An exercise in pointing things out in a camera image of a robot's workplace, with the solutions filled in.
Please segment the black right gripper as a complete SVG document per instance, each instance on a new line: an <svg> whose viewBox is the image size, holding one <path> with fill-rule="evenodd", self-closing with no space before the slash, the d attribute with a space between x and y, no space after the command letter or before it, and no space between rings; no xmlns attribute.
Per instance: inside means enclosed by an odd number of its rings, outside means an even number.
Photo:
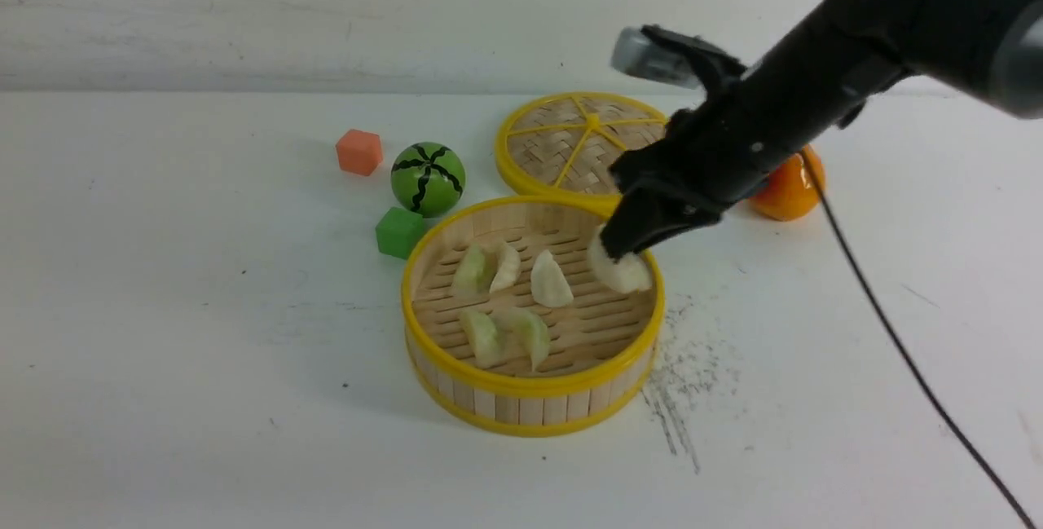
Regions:
<svg viewBox="0 0 1043 529"><path fill-rule="evenodd" d="M851 76L864 61L847 40L801 24L739 80L675 112L660 140L611 165L623 197L599 235L604 251L618 261L718 224L817 136L857 116L865 86Z"/></svg>

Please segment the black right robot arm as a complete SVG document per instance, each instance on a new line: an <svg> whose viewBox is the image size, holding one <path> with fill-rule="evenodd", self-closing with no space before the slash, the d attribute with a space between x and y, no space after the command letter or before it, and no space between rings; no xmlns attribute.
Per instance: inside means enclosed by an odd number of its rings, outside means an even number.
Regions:
<svg viewBox="0 0 1043 529"><path fill-rule="evenodd" d="M822 0L756 64L641 25L621 32L616 71L701 88L660 140L610 166L621 200L601 231L618 259L723 214L873 95L924 76L1017 119L1040 119L1042 0Z"/></svg>

